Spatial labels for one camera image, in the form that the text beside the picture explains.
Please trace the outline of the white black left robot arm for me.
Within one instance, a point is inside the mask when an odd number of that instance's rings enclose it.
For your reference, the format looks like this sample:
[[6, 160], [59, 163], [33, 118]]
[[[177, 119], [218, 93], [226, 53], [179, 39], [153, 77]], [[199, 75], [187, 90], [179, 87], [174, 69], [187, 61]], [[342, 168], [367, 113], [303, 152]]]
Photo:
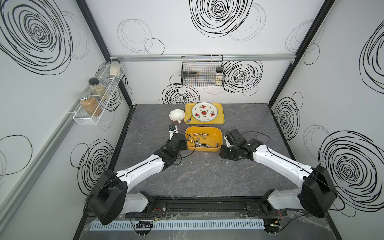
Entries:
[[186, 149], [187, 138], [175, 133], [167, 144], [144, 161], [121, 171], [105, 171], [87, 197], [86, 208], [103, 225], [110, 224], [121, 214], [146, 214], [153, 204], [152, 197], [143, 191], [136, 194], [130, 194], [129, 191], [147, 178], [172, 166], [180, 152]]

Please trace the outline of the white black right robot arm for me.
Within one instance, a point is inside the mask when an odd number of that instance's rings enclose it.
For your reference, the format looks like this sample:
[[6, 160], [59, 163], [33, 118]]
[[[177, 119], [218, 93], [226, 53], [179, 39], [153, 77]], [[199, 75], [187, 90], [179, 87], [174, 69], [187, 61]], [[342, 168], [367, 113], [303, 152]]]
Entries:
[[224, 140], [221, 158], [248, 159], [262, 164], [296, 185], [296, 189], [270, 190], [264, 195], [264, 200], [273, 209], [305, 210], [314, 217], [324, 218], [337, 199], [336, 187], [326, 168], [311, 167], [285, 157], [259, 140], [247, 140], [237, 129], [226, 132]]

